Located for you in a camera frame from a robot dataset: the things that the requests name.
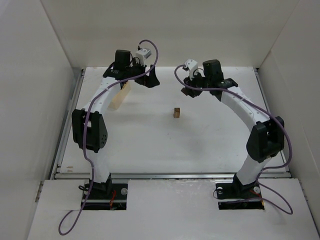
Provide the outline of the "dark brown wood block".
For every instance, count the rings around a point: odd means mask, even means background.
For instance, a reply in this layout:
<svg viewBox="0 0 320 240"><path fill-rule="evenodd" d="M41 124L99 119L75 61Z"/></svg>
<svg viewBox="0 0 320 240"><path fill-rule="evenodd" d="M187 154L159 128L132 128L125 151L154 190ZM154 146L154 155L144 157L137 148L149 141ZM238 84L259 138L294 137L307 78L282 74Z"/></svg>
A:
<svg viewBox="0 0 320 240"><path fill-rule="evenodd" d="M182 88L182 89L181 89L181 92L182 92L184 95L186 95L186 96L189 95L189 89L186 88L186 87Z"/></svg>

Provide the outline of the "light wood block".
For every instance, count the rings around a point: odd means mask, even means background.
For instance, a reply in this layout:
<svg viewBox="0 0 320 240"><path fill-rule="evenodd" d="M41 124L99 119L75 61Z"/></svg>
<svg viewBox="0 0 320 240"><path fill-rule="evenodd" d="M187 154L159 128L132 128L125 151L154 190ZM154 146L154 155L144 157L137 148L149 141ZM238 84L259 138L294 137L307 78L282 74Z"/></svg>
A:
<svg viewBox="0 0 320 240"><path fill-rule="evenodd" d="M174 108L174 112L173 112L173 117L175 119L179 118L180 117L180 113L181 113L181 109L179 107L175 107Z"/></svg>

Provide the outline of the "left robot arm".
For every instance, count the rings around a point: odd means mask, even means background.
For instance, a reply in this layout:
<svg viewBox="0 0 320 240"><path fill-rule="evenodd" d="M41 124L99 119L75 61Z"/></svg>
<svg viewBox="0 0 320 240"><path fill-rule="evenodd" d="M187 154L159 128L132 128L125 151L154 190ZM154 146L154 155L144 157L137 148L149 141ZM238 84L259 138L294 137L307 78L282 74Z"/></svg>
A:
<svg viewBox="0 0 320 240"><path fill-rule="evenodd" d="M134 55L129 50L118 49L114 62L105 70L101 83L91 100L81 109L72 112L73 141L82 149L91 166L91 178L83 188L96 196L109 196L114 192L112 178L105 158L100 153L108 139L104 120L109 105L122 88L133 80L147 88L160 84L155 66L146 74L145 61L152 55L148 48L139 47Z"/></svg>

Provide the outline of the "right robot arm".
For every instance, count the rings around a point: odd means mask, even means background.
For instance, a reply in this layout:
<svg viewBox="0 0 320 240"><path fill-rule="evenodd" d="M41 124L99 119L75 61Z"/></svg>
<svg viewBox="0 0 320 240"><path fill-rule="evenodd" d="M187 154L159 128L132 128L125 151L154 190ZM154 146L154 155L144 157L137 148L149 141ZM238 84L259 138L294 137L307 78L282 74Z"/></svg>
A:
<svg viewBox="0 0 320 240"><path fill-rule="evenodd" d="M221 63L217 59L203 62L203 73L199 72L198 63L188 59L183 64L183 70L189 76L183 80L186 85L181 89L186 96L197 97L208 89L221 103L229 107L246 125L250 131L246 151L247 157L234 175L231 183L216 184L217 197L223 199L249 199L258 194L257 176L263 168L284 148L284 133L281 127L284 121L277 116L270 118L249 104L249 99L232 78L225 78Z"/></svg>

